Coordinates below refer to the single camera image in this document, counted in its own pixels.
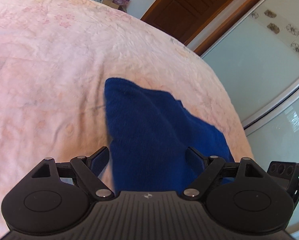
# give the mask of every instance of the silver screw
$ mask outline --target silver screw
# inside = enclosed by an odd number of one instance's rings
[[[184,195],[188,196],[188,197],[196,197],[198,196],[199,191],[195,188],[188,188],[186,190],[184,190]]]
[[[108,197],[111,194],[112,194],[112,192],[109,189],[105,189],[105,188],[99,189],[96,192],[96,196],[98,196],[98,197]]]

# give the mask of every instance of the triangular cutout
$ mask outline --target triangular cutout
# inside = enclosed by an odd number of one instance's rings
[[[252,164],[246,165],[245,177],[262,178],[263,176],[255,169]]]
[[[44,164],[42,167],[39,168],[37,172],[34,173],[32,178],[47,178],[51,176],[51,172],[49,170],[49,165]]]

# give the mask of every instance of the door panel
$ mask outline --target door panel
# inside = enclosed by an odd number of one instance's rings
[[[142,20],[187,44],[231,1],[157,0]]]

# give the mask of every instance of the blue cloth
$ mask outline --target blue cloth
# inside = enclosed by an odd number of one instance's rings
[[[121,78],[107,79],[104,92],[116,192],[181,192],[198,176],[185,155],[188,147],[234,161],[223,134],[170,93]]]

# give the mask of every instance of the bed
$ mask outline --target bed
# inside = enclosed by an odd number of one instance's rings
[[[44,157],[109,145],[109,77],[170,92],[224,133],[236,161],[252,157],[224,87],[174,38],[91,0],[0,0],[0,203]],[[102,180],[113,186],[110,166]],[[0,213],[0,237],[7,231]]]

